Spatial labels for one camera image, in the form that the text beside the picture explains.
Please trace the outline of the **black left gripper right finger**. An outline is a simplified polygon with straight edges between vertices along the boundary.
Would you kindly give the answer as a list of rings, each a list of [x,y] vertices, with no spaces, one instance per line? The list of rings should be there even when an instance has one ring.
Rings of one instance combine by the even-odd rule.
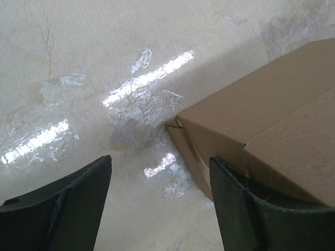
[[[334,208],[274,191],[218,158],[209,163],[225,250],[334,250]]]

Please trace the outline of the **brown cardboard box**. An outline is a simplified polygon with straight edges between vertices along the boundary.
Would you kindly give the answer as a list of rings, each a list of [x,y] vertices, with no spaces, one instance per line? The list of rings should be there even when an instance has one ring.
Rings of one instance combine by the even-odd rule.
[[[209,199],[216,157],[285,195],[334,206],[334,39],[274,60],[165,127]]]

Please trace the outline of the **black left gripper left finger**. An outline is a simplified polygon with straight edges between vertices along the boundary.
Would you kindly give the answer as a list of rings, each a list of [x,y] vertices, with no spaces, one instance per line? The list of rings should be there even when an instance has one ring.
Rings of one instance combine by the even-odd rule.
[[[112,174],[106,155],[1,205],[1,250],[93,250]]]

